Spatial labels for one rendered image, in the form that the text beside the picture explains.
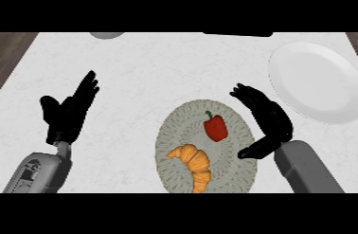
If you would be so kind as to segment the orange croissant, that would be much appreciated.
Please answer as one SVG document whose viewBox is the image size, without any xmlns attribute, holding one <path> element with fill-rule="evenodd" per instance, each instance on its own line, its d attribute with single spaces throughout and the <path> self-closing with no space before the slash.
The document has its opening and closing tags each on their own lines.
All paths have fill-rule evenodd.
<svg viewBox="0 0 358 234">
<path fill-rule="evenodd" d="M 192 144 L 176 146 L 166 154 L 167 158 L 176 158 L 185 165 L 192 179 L 192 193 L 203 193 L 210 181 L 209 159 L 206 152 Z"/>
</svg>

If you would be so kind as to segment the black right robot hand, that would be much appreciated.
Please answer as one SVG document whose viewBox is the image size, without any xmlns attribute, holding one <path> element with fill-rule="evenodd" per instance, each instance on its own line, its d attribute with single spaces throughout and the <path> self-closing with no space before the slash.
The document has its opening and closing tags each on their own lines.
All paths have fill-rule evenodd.
<svg viewBox="0 0 358 234">
<path fill-rule="evenodd" d="M 291 140 L 293 126 L 279 104 L 256 88 L 238 83 L 229 95 L 251 112 L 263 137 L 237 153 L 238 159 L 263 159 Z"/>
</svg>

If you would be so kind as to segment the white oval plate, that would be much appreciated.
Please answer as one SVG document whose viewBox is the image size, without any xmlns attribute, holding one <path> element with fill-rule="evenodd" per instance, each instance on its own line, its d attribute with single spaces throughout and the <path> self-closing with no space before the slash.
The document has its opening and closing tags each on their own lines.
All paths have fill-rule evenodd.
<svg viewBox="0 0 358 234">
<path fill-rule="evenodd" d="M 282 102 L 303 117 L 328 124 L 358 119 L 358 70 L 322 45 L 282 45 L 268 60 L 268 77 Z"/>
</svg>

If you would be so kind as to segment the black flat object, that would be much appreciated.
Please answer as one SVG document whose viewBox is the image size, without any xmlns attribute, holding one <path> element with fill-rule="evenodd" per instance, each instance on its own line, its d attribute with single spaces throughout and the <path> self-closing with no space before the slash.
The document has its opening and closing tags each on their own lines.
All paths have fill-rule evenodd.
<svg viewBox="0 0 358 234">
<path fill-rule="evenodd" d="M 218 36 L 235 36 L 235 37 L 262 37 L 268 38 L 272 35 L 272 32 L 203 32 L 206 35 L 218 35 Z"/>
</svg>

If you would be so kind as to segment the grey woven oval placemat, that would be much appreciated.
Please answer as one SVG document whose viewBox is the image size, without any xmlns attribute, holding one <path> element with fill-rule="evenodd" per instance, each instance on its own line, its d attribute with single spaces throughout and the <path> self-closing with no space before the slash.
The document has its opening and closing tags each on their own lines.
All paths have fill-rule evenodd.
<svg viewBox="0 0 358 234">
<path fill-rule="evenodd" d="M 218 142 L 206 135 L 206 111 L 223 119 L 228 136 Z M 257 172 L 256 159 L 238 159 L 237 152 L 254 142 L 250 128 L 234 109 L 223 103 L 195 99 L 185 102 L 167 115 L 154 141 L 156 171 L 163 188 L 170 193 L 192 191 L 191 173 L 169 151 L 192 144 L 203 150 L 209 160 L 210 181 L 204 193 L 244 193 L 254 183 Z"/>
</svg>

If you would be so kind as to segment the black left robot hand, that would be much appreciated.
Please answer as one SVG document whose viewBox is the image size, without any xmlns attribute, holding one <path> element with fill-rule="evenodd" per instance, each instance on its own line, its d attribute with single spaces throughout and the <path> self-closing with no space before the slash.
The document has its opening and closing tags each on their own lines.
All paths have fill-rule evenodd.
<svg viewBox="0 0 358 234">
<path fill-rule="evenodd" d="M 50 96 L 41 97 L 42 120 L 48 125 L 45 137 L 48 145 L 55 142 L 70 144 L 76 140 L 97 91 L 95 72 L 89 71 L 79 82 L 73 95 L 66 97 L 63 102 Z"/>
</svg>

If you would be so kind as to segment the red bell pepper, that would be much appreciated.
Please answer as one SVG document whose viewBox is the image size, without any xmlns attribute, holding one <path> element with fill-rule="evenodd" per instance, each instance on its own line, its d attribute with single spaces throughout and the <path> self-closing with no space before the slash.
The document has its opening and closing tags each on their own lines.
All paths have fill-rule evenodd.
<svg viewBox="0 0 358 234">
<path fill-rule="evenodd" d="M 206 111 L 207 120 L 204 121 L 206 136 L 213 142 L 219 142 L 228 137 L 228 129 L 223 118 Z"/>
</svg>

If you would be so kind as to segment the grey round object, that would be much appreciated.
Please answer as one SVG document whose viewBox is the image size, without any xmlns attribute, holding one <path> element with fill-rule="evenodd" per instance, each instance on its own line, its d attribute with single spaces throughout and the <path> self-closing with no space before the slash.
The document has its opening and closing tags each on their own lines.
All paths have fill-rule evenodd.
<svg viewBox="0 0 358 234">
<path fill-rule="evenodd" d="M 89 32 L 89 34 L 100 40 L 108 40 L 122 36 L 123 32 Z"/>
</svg>

